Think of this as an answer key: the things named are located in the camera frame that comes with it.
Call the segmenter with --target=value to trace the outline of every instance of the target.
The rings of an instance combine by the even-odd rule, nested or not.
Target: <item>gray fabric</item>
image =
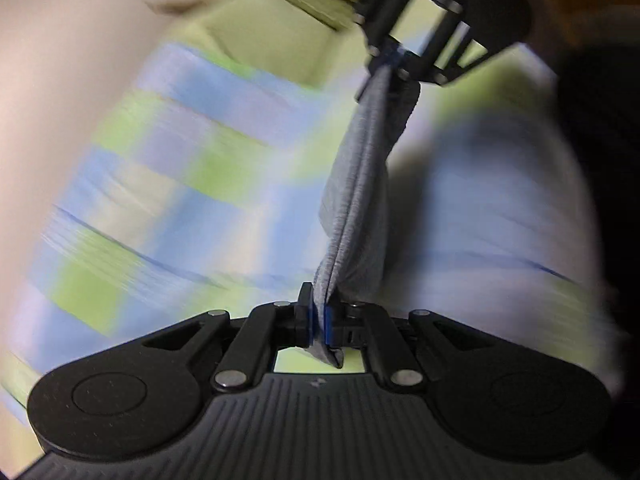
[[[388,205],[386,158],[420,94],[417,82],[392,81],[380,67],[360,99],[324,188],[320,223],[329,237],[318,267],[314,303],[318,316],[313,355],[340,367],[340,352],[324,346],[324,305],[338,290],[348,301],[372,301],[382,281]]]

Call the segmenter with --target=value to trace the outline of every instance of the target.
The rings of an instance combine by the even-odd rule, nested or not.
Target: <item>folded gray garment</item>
[[[420,83],[392,78],[393,70],[380,67],[362,95],[320,207],[329,243],[314,280],[317,324],[310,352],[337,367],[342,353],[324,344],[324,306],[336,291],[343,301],[372,301],[378,291],[388,226],[386,158],[420,95]]]

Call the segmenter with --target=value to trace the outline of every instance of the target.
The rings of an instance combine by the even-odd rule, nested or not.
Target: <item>beige surface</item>
[[[49,205],[169,22],[143,0],[0,0],[0,327]],[[15,423],[0,403],[0,438]],[[32,445],[0,442],[0,469]]]

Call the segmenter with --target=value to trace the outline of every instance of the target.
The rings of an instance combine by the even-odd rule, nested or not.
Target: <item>silver screw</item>
[[[415,370],[397,370],[391,374],[391,382],[398,386],[415,386],[422,382],[423,376]]]
[[[451,12],[455,12],[456,14],[460,14],[460,12],[462,12],[463,8],[462,8],[462,5],[460,5],[458,2],[456,2],[455,0],[452,0],[449,3],[449,10]]]
[[[242,386],[246,382],[246,375],[239,370],[224,370],[216,374],[216,382],[225,388]]]

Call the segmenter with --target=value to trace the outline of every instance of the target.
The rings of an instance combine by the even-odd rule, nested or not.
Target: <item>ribbed black surface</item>
[[[219,396],[182,440],[119,463],[43,457],[22,480],[604,480],[588,455],[502,463],[451,438],[426,404],[380,389],[367,374],[268,374]]]

